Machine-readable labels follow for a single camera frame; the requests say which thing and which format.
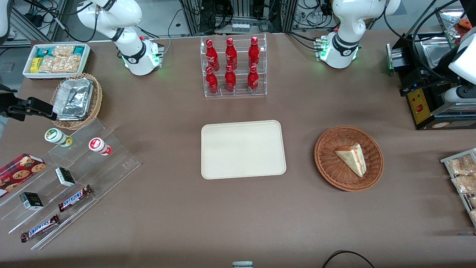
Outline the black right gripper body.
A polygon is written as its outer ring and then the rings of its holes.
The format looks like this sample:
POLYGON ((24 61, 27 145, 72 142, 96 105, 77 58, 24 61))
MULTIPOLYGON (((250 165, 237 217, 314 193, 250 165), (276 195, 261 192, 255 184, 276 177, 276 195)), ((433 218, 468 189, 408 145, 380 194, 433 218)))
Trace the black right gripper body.
POLYGON ((2 117, 25 121, 28 100, 16 97, 18 90, 0 85, 0 113, 2 117))

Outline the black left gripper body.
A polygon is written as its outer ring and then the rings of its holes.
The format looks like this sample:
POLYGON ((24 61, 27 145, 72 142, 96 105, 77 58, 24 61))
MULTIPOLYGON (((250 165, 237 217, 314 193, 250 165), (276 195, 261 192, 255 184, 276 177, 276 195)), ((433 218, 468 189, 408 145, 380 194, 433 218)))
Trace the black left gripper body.
POLYGON ((438 65, 435 68, 430 68, 434 73, 440 75, 439 78, 436 74, 433 74, 431 71, 428 71, 430 74, 423 86, 422 89, 436 87, 442 84, 452 84, 453 83, 453 72, 449 69, 449 64, 453 61, 453 55, 444 55, 439 60, 438 65))

